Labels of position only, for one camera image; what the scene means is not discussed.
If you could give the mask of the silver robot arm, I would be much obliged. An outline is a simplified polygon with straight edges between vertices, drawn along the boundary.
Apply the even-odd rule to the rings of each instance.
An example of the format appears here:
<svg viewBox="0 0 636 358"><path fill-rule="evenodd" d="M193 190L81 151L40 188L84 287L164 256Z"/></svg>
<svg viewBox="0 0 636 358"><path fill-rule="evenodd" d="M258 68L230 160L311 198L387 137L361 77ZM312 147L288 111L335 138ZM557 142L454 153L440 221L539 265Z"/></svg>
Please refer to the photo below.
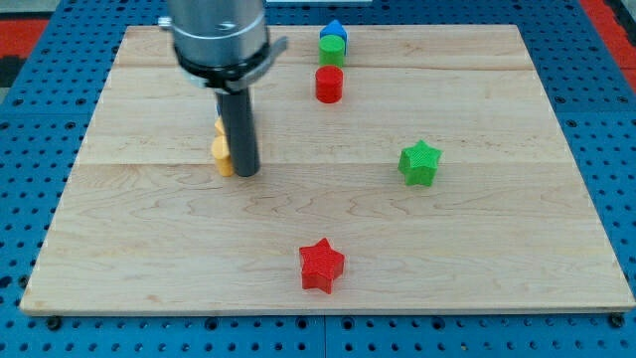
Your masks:
<svg viewBox="0 0 636 358"><path fill-rule="evenodd" d="M178 64L200 87L248 89L288 47L270 39L261 0L168 0L158 26L172 33Z"/></svg>

